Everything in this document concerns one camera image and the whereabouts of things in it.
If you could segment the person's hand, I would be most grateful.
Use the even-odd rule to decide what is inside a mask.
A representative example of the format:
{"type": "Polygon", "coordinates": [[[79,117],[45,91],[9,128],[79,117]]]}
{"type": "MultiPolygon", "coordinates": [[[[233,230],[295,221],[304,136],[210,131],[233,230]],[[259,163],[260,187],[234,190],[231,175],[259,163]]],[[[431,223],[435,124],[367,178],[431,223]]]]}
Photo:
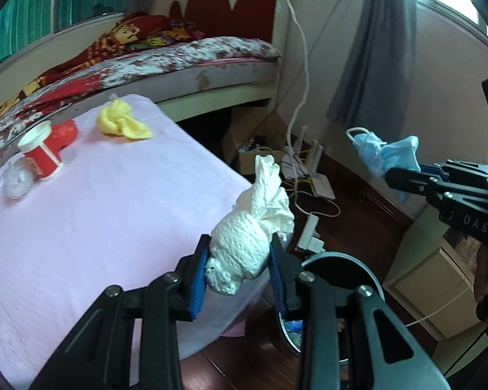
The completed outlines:
{"type": "Polygon", "coordinates": [[[488,294],[488,249],[484,245],[480,246],[476,255],[473,294],[476,303],[488,294]]]}

